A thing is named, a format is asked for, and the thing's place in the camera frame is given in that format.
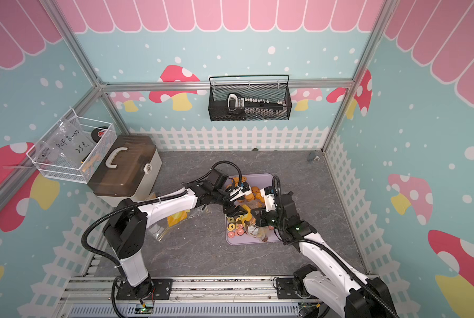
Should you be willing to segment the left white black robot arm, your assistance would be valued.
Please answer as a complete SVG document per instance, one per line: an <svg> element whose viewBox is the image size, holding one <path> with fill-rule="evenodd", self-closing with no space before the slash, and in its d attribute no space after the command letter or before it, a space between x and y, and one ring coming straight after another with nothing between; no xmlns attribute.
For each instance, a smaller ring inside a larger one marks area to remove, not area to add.
<svg viewBox="0 0 474 318"><path fill-rule="evenodd" d="M218 204L229 217L247 214L234 202L252 194L252 189L244 181L236 164L227 160L216 162L203 176L183 183L183 187L166 196L153 200L134 202L123 201L123 206L102 216L87 227L81 237L84 249L107 258L114 263L120 276L117 280L135 299L146 299L154 292L154 284L146 269L142 247L146 231L157 222L176 213ZM91 246L88 237L102 223L103 234L114 254L108 254Z"/></svg>

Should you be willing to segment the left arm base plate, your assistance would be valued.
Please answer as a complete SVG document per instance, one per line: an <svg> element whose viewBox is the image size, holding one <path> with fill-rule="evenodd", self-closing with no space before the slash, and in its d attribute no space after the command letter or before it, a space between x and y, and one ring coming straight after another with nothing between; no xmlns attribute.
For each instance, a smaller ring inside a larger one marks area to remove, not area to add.
<svg viewBox="0 0 474 318"><path fill-rule="evenodd" d="M117 291L117 300L168 300L172 292L172 279L154 278L145 279L140 285L132 287L129 283L125 283L121 289Z"/></svg>

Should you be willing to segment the ziploc bag with cookies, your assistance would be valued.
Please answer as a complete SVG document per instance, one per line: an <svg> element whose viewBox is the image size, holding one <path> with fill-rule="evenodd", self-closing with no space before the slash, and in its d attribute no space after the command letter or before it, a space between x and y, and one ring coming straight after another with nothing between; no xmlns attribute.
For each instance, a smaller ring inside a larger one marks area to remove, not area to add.
<svg viewBox="0 0 474 318"><path fill-rule="evenodd" d="M244 236L249 240L252 239L253 242L268 242L266 228L258 226L256 218L252 214L252 209L247 205L241 205L240 207L246 212L239 216L244 222L244 229L246 232Z"/></svg>
<svg viewBox="0 0 474 318"><path fill-rule="evenodd" d="M158 221L148 229L149 234L157 241L161 241L166 234L187 220L190 212L190 210L184 210Z"/></svg>

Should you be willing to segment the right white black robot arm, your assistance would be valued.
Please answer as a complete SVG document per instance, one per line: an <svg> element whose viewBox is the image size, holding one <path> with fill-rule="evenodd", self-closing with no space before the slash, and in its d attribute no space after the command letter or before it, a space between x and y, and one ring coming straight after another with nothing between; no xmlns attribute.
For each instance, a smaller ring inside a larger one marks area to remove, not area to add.
<svg viewBox="0 0 474 318"><path fill-rule="evenodd" d="M295 247L313 263L295 275L300 296L317 298L340 317L399 316L386 284L380 278L369 278L335 253L314 226L300 218L293 194L282 193L277 176L262 190L262 197L268 225L285 245Z"/></svg>

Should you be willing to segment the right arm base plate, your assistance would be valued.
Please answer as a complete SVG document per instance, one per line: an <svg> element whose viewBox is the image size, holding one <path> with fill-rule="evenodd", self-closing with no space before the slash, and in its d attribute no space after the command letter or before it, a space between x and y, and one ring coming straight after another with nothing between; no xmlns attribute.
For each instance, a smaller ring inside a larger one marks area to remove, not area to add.
<svg viewBox="0 0 474 318"><path fill-rule="evenodd" d="M277 293L278 299L317 299L308 293L304 283L299 278L275 277L272 285Z"/></svg>

